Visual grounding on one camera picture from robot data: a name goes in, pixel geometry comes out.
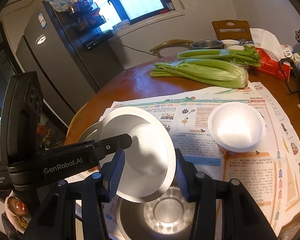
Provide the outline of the left hand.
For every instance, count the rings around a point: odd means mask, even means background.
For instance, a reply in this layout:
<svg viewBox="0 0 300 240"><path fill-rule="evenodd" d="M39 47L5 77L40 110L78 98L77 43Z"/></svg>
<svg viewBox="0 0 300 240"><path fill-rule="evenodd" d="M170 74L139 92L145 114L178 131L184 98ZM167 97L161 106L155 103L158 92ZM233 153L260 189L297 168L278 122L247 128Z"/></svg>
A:
<svg viewBox="0 0 300 240"><path fill-rule="evenodd" d="M20 233L24 233L32 218L27 205L10 194L5 200L5 213L13 227Z"/></svg>

